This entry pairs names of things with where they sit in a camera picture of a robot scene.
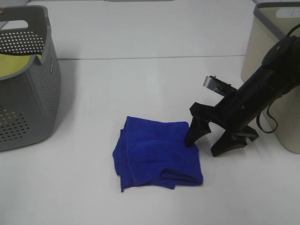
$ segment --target perforated basket wall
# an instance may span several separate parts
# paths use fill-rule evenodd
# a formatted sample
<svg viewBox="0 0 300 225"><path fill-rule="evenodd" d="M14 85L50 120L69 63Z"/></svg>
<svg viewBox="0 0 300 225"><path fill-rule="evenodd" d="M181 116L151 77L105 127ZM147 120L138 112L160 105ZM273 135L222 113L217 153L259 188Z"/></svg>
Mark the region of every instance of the perforated basket wall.
<svg viewBox="0 0 300 225"><path fill-rule="evenodd" d="M23 69L0 77L0 151L49 137L60 99L60 68L47 9L24 6L2 11L0 22L25 20L28 27L0 30L0 54L31 57Z"/></svg>

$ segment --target white surface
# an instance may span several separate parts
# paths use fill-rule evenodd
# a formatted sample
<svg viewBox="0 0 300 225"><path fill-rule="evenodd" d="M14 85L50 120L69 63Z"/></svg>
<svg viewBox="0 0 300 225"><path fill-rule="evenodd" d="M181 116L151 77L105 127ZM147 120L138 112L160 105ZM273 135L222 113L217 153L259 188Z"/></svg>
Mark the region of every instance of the white surface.
<svg viewBox="0 0 300 225"><path fill-rule="evenodd" d="M200 187L133 187L120 193L112 152L127 115L190 121L194 101L216 75L239 87L243 57L61 61L55 132L44 142L0 152L1 225L296 225L300 155L263 134L213 158L222 129L198 142Z"/></svg>
<svg viewBox="0 0 300 225"><path fill-rule="evenodd" d="M245 55L255 3L35 1L48 8L59 58Z"/></svg>

